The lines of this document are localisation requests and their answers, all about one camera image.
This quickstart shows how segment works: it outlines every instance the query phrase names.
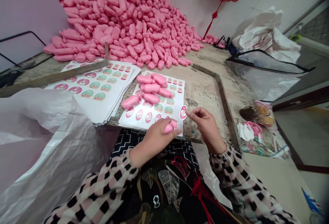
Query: woman's left hand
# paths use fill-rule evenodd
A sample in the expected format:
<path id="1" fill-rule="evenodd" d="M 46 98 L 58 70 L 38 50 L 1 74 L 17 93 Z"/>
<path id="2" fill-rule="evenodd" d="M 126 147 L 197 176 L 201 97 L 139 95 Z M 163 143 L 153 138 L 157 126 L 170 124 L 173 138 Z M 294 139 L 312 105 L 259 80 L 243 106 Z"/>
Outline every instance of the woman's left hand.
<path id="1" fill-rule="evenodd" d="M 151 125 L 142 142 L 130 151 L 130 162 L 136 168 L 141 168 L 146 162 L 160 153 L 178 134 L 182 132 L 175 129 L 165 134 L 164 129 L 172 119 L 159 119 Z"/>

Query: scissors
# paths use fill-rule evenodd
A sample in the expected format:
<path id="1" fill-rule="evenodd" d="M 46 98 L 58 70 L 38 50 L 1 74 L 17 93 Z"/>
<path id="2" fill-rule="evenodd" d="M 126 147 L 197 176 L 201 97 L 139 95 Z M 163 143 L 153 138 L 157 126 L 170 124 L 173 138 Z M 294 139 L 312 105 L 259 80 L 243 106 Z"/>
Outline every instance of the scissors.
<path id="1" fill-rule="evenodd" d="M 0 88 L 11 86 L 14 84 L 15 80 L 21 76 L 21 74 L 27 70 L 32 68 L 35 65 L 35 61 L 26 64 L 25 66 L 20 67 L 17 70 L 10 71 L 2 76 L 0 76 Z"/>

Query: white plastic bag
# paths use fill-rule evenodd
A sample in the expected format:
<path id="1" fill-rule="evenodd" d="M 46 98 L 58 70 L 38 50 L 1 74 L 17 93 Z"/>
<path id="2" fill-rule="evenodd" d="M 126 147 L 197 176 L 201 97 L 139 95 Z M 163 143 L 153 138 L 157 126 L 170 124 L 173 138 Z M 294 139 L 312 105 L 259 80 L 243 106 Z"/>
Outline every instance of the white plastic bag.
<path id="1" fill-rule="evenodd" d="M 0 223 L 42 223 L 110 153 L 69 91 L 26 89 L 0 107 Z"/>
<path id="2" fill-rule="evenodd" d="M 209 152 L 207 149 L 207 146 L 204 144 L 197 144 L 192 143 L 194 153 L 197 157 L 200 172 L 203 176 L 203 179 L 205 181 L 205 184 L 209 187 L 209 189 L 212 191 L 214 196 L 217 198 L 217 200 L 225 205 L 226 207 L 233 209 L 232 203 L 230 200 L 227 199 L 227 197 L 222 193 L 222 191 L 219 188 L 219 179 L 213 172 L 210 162 L 209 162 Z"/>
<path id="3" fill-rule="evenodd" d="M 301 47 L 289 40 L 277 28 L 281 24 L 283 11 L 271 7 L 262 12 L 232 43 L 240 51 L 261 49 L 279 61 L 296 63 Z"/>

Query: finger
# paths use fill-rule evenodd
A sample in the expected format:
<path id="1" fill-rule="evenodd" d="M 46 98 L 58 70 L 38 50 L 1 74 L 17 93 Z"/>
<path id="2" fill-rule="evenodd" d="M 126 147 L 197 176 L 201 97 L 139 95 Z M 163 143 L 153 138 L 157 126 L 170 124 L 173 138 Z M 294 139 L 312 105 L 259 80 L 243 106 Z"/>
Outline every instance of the finger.
<path id="1" fill-rule="evenodd" d="M 165 134 L 164 129 L 170 123 L 171 120 L 173 120 L 173 119 L 159 119 L 156 122 L 156 124 L 159 123 L 159 128 L 161 129 L 162 134 Z"/>
<path id="2" fill-rule="evenodd" d="M 169 133 L 167 136 L 169 137 L 170 141 L 175 139 L 179 134 L 181 134 L 182 129 L 175 129 L 171 133 Z"/>
<path id="3" fill-rule="evenodd" d="M 195 123 L 199 123 L 199 122 L 201 121 L 201 118 L 198 117 L 195 113 L 190 112 L 190 111 L 186 111 L 185 113 L 186 113 L 186 115 L 187 115 L 191 120 L 193 120 Z"/>
<path id="4" fill-rule="evenodd" d="M 205 108 L 199 107 L 192 110 L 192 113 L 195 113 L 198 117 L 202 118 L 204 116 L 207 116 L 209 114 L 209 111 Z"/>

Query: transparent plastic bag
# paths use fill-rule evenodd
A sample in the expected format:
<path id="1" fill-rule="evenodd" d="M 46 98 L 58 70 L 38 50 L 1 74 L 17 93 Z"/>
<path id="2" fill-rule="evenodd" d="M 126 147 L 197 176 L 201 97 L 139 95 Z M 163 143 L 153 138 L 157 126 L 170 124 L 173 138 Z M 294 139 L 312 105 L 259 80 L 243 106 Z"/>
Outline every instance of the transparent plastic bag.
<path id="1" fill-rule="evenodd" d="M 278 61 L 259 49 L 238 53 L 226 63 L 237 76 L 248 81 L 260 100 L 266 102 L 274 102 L 295 85 L 299 77 L 314 69 Z"/>
<path id="2" fill-rule="evenodd" d="M 0 223 L 43 223 L 110 156 L 66 90 L 0 98 Z"/>

